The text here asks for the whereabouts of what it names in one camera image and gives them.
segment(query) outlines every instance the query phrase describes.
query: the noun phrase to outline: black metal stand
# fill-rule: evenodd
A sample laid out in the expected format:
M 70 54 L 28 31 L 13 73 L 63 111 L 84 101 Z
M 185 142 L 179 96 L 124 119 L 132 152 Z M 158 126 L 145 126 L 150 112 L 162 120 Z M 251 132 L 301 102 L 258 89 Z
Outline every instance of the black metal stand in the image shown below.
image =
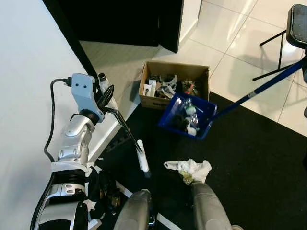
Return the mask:
M 275 38 L 277 38 L 277 37 L 279 37 L 279 36 L 282 36 L 282 41 L 281 41 L 281 44 L 280 44 L 280 51 L 279 51 L 278 69 L 277 69 L 277 70 L 274 70 L 274 71 L 272 71 L 272 72 L 263 74 L 263 75 L 261 75 L 261 76 L 259 76 L 259 77 L 253 78 L 253 79 L 252 79 L 253 81 L 256 81 L 256 80 L 258 80 L 258 79 L 264 78 L 264 77 L 266 77 L 266 76 L 270 76 L 270 75 L 272 75 L 272 74 L 274 74 L 274 73 L 277 73 L 277 72 L 280 72 L 280 71 L 282 71 L 282 70 L 285 70 L 285 69 L 287 69 L 287 68 L 289 68 L 289 67 L 291 66 L 291 65 L 289 65 L 289 66 L 285 66 L 285 67 L 282 67 L 282 68 L 280 67 L 280 66 L 281 66 L 281 61 L 282 61 L 282 55 L 283 55 L 283 35 L 284 35 L 284 33 L 286 33 L 286 32 L 287 32 L 287 31 L 284 30 L 284 31 L 282 31 L 281 33 L 279 33 L 279 34 L 277 34 L 277 35 L 275 35 L 275 36 L 269 38 L 268 40 L 266 40 L 266 41 L 260 43 L 260 46 L 263 46 L 264 44 L 268 43 L 269 41 L 271 41 L 271 40 L 273 40 L 273 39 L 275 39 Z

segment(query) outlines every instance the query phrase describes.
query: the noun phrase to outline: white tile floor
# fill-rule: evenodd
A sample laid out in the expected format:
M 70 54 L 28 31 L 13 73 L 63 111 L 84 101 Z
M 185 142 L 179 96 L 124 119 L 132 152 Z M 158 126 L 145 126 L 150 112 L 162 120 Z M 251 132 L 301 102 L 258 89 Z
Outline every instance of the white tile floor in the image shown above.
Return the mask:
M 132 83 L 139 79 L 143 63 L 151 58 L 210 66 L 211 91 L 236 101 L 272 78 L 251 80 L 277 68 L 280 38 L 261 48 L 259 43 L 286 28 L 287 12 L 298 3 L 307 5 L 307 0 L 203 1 L 198 27 L 176 54 L 156 47 L 87 42 L 82 46 L 96 71 L 104 71 L 115 84 L 119 104 L 127 104 L 123 95 L 133 97 Z M 302 49 L 284 40 L 282 66 L 302 56 Z M 307 136 L 307 119 L 303 116 L 306 87 L 300 70 L 243 106 Z

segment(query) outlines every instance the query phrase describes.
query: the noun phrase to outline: cardboard box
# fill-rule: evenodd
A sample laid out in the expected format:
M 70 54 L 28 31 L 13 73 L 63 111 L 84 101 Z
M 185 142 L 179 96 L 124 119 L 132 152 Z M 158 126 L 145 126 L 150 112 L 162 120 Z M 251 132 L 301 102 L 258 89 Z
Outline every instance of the cardboard box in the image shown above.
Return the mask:
M 209 100 L 209 67 L 200 65 L 190 65 L 181 63 L 171 63 L 163 61 L 147 61 L 144 64 L 142 78 L 140 83 L 139 95 L 141 99 L 142 107 L 153 108 L 153 109 L 165 109 L 170 99 L 149 97 L 143 95 L 144 84 L 146 79 L 151 74 L 154 75 L 166 75 L 166 74 L 177 74 L 178 81 L 190 80 L 195 81 L 198 85 L 202 85 L 198 88 L 200 97 Z

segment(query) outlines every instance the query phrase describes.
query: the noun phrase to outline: stool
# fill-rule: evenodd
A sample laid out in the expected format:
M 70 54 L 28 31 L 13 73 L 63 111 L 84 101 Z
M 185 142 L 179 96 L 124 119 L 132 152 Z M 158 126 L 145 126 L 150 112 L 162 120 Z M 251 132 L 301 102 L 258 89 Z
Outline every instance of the stool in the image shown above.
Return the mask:
M 283 35 L 286 33 L 287 41 L 298 48 L 305 50 L 305 55 L 307 55 L 307 6 L 296 4 L 291 7 L 288 13 L 288 22 L 287 22 L 287 29 L 282 31 L 281 33 L 271 37 L 270 39 L 260 43 L 260 46 L 268 43 L 269 41 L 281 36 L 282 41 L 280 44 L 280 51 L 279 51 L 279 60 L 278 60 L 278 69 L 272 72 L 263 74 L 259 77 L 253 78 L 253 81 L 258 79 L 264 78 L 266 76 L 272 75 L 274 73 L 280 72 L 285 70 L 292 65 L 288 65 L 285 67 L 281 67 L 281 60 L 282 60 L 282 53 L 283 53 Z M 307 83 L 307 68 L 306 65 L 302 67 L 304 81 Z

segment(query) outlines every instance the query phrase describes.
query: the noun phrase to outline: blue pole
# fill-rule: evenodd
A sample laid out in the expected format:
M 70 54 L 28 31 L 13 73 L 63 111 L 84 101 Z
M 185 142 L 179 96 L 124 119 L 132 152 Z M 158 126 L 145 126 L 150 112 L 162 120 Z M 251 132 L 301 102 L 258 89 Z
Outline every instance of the blue pole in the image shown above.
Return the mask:
M 272 85 L 275 85 L 276 83 L 280 82 L 282 79 L 285 79 L 286 77 L 288 77 L 291 74 L 295 73 L 296 71 L 298 71 L 299 69 L 302 68 L 303 63 L 305 61 L 307 61 L 307 57 L 304 57 L 302 60 L 300 60 L 297 63 L 293 64 L 292 66 L 290 66 L 289 68 L 287 68 L 286 70 L 284 70 L 283 72 L 278 74 L 276 77 L 274 77 L 271 80 L 269 80 L 267 83 L 264 83 L 263 85 L 261 85 L 257 89 L 255 89 L 254 91 L 250 92 L 248 95 L 242 97 L 241 99 L 239 99 L 238 101 L 236 101 L 232 105 L 230 105 L 229 107 L 227 107 L 224 110 L 222 110 L 221 112 L 217 113 L 216 115 L 214 115 L 213 117 L 211 117 L 209 119 L 209 122 L 219 118 L 220 116 L 222 116 L 224 114 L 229 113 L 230 111 L 232 111 L 233 109 L 237 108 L 239 105 L 241 105 L 242 103 L 246 102 L 250 98 L 256 96 L 257 94 L 261 93 L 262 91 L 266 90 L 267 88 L 271 87 Z

